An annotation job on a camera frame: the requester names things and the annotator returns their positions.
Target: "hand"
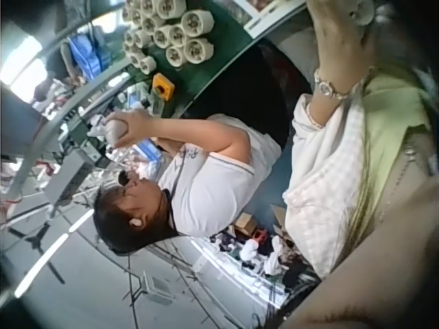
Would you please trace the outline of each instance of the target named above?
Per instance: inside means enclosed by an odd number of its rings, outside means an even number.
[[[368,73],[372,56],[340,0],[307,0],[320,59],[319,76],[339,93],[348,93]]]
[[[126,123],[128,131],[115,143],[116,148],[134,145],[145,138],[149,138],[148,132],[154,124],[154,118],[144,110],[131,110],[129,112],[116,112],[106,117],[109,120],[120,120]]]

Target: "yellow switch box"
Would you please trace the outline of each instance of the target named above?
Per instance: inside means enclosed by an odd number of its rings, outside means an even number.
[[[176,87],[162,73],[157,73],[152,79],[152,88],[157,88],[158,95],[165,101],[169,101]]]

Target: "cardboard box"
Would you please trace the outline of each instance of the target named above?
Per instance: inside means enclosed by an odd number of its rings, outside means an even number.
[[[287,216],[287,210],[285,208],[276,206],[275,204],[272,204],[271,207],[274,212],[274,216],[279,222],[279,226],[273,225],[274,232],[282,238],[293,242],[287,230],[285,229],[285,218]]]
[[[256,230],[257,224],[257,220],[252,215],[243,212],[235,222],[235,228],[241,233],[251,237]]]

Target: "ceiling fan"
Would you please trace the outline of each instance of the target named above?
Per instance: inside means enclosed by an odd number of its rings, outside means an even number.
[[[50,228],[50,224],[49,222],[45,222],[43,227],[38,231],[37,234],[35,234],[34,236],[27,236],[26,234],[15,230],[14,228],[9,228],[9,232],[11,234],[13,234],[14,236],[18,237],[21,240],[24,240],[28,243],[31,244],[31,248],[32,250],[38,250],[38,252],[43,255],[44,254],[44,250],[41,247],[41,241],[44,238],[44,235],[46,235],[47,231]],[[49,261],[47,262],[47,265],[49,266],[50,270],[52,271],[52,273],[55,275],[55,277],[58,279],[59,282],[61,282],[62,284],[65,284],[66,282],[64,281],[64,279],[61,277],[61,275],[58,273],[58,271],[55,269],[55,267],[53,266],[53,264]]]

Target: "woman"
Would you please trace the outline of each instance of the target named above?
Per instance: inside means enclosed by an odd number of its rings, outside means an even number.
[[[318,58],[307,58],[317,71],[297,61],[315,90],[294,113],[294,171],[283,197],[287,231],[325,278],[437,174],[437,162],[417,77],[406,66],[372,62],[373,39],[361,40],[337,1],[307,5],[315,32],[275,40],[295,63],[298,45],[313,49],[315,35],[318,46]]]
[[[98,193],[95,226],[116,253],[179,234],[209,237],[222,231],[270,173],[289,123],[280,88],[257,48],[229,67],[189,111],[200,117],[203,106],[213,114],[207,120],[160,119],[143,111],[108,118],[128,125],[116,147],[158,138],[174,157],[158,182],[130,180]]]

